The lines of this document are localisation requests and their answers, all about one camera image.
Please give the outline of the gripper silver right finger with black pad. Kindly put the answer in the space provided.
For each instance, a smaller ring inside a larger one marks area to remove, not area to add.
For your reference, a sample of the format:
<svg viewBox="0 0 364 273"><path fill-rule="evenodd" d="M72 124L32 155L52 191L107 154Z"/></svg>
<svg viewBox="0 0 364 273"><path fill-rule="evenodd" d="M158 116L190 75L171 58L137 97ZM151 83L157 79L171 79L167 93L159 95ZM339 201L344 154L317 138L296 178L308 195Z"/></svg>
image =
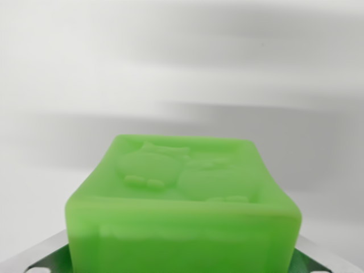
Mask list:
<svg viewBox="0 0 364 273"><path fill-rule="evenodd" d="M363 272L363 269L299 235L288 272Z"/></svg>

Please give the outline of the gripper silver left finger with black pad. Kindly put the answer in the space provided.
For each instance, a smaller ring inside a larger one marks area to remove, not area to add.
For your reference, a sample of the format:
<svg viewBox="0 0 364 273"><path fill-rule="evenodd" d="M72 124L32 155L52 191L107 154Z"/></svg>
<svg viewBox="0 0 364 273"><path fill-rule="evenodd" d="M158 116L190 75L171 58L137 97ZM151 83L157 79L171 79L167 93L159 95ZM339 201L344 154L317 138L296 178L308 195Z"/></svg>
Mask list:
<svg viewBox="0 0 364 273"><path fill-rule="evenodd" d="M65 230L1 262L1 272L72 272Z"/></svg>

